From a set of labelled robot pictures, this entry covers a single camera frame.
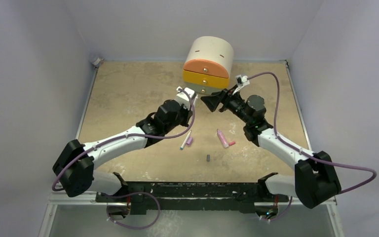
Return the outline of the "purple pen cap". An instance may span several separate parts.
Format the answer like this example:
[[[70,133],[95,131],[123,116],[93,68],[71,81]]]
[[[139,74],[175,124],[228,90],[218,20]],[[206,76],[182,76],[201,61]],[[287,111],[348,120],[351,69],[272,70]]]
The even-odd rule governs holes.
[[[186,142],[186,145],[190,146],[192,143],[193,143],[193,137],[189,137],[187,142]]]

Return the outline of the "pink marker pen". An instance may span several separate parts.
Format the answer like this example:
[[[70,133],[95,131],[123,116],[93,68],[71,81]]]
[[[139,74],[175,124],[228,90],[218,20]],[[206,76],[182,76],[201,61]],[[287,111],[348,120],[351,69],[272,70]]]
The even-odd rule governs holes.
[[[221,145],[226,149],[229,147],[229,143],[227,141],[227,139],[225,138],[223,132],[219,129],[217,129],[217,137],[221,143]]]

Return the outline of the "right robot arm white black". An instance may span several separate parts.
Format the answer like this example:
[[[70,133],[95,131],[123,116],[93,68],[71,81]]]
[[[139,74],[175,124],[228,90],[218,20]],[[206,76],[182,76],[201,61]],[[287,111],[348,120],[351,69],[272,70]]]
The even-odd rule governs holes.
[[[224,89],[221,92],[201,97],[207,108],[214,112],[229,110],[245,122],[245,137],[282,160],[293,169],[293,176],[271,173],[258,180],[257,194],[269,201],[276,195],[298,198],[312,209],[341,192],[341,184],[331,157],[324,151],[315,153],[304,149],[279,134],[265,119],[264,99],[251,95],[244,100],[239,92]]]

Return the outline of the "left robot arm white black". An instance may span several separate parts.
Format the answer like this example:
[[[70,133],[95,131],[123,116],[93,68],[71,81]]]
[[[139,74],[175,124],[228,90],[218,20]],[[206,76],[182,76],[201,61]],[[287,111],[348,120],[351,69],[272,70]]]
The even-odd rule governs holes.
[[[115,173],[97,174],[104,163],[128,152],[140,150],[162,140],[187,133],[194,123],[194,100],[166,100],[156,112],[117,135],[88,143],[69,141],[54,163],[54,192],[64,191],[76,197],[93,190],[108,194],[116,202],[127,197],[123,178]]]

